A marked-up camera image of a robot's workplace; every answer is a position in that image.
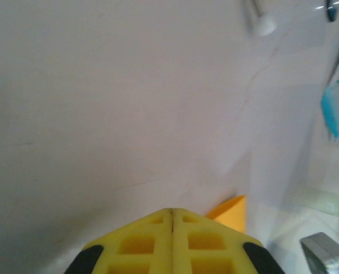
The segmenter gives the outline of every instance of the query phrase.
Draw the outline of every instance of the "orange object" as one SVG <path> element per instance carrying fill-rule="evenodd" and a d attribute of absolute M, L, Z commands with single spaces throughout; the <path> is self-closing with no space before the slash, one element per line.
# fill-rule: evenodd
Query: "orange object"
<path fill-rule="evenodd" d="M 230 227 L 236 231 L 246 232 L 246 197 L 238 196 L 228 200 L 213 209 L 206 215 L 218 223 Z"/>

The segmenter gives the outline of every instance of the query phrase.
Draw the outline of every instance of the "white surface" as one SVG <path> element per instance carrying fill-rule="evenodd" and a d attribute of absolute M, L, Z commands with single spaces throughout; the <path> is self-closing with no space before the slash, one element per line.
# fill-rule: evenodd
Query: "white surface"
<path fill-rule="evenodd" d="M 246 1 L 0 1 L 0 273 L 63 272 L 107 231 L 238 194 L 292 269 L 274 232 L 339 54 L 323 4 L 269 0 L 258 38 Z"/>

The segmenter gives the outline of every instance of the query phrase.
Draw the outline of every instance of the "square hole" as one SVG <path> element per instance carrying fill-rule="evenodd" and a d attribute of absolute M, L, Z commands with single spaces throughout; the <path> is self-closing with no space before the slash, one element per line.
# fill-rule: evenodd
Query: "square hole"
<path fill-rule="evenodd" d="M 192 274 L 234 274 L 233 264 L 223 258 L 191 259 Z"/>
<path fill-rule="evenodd" d="M 222 237 L 213 232 L 191 232 L 188 234 L 189 249 L 225 249 Z"/>
<path fill-rule="evenodd" d="M 155 238 L 152 236 L 130 236 L 123 239 L 118 254 L 151 254 L 154 244 Z"/>
<path fill-rule="evenodd" d="M 197 223 L 197 221 L 195 219 L 190 218 L 188 216 L 183 216 L 182 220 L 183 220 L 184 223 Z"/>
<path fill-rule="evenodd" d="M 151 224 L 161 224 L 163 223 L 163 217 L 158 217 L 150 222 Z"/>
<path fill-rule="evenodd" d="M 148 264 L 117 264 L 111 265 L 108 274 L 149 274 Z"/>

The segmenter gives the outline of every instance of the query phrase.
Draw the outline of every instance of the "metal rod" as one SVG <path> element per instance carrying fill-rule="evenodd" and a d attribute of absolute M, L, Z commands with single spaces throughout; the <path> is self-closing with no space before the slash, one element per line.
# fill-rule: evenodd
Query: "metal rod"
<path fill-rule="evenodd" d="M 256 10 L 258 17 L 265 15 L 265 12 L 262 9 L 260 0 L 252 0 L 253 6 Z"/>

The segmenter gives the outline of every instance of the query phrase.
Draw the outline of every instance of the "black rubber corner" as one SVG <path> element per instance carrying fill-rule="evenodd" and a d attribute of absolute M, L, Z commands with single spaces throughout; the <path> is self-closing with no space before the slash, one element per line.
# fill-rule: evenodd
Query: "black rubber corner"
<path fill-rule="evenodd" d="M 243 248 L 258 274 L 285 274 L 266 248 L 253 243 L 245 243 Z"/>
<path fill-rule="evenodd" d="M 81 251 L 64 274 L 91 274 L 103 249 L 101 245 L 94 245 Z"/>

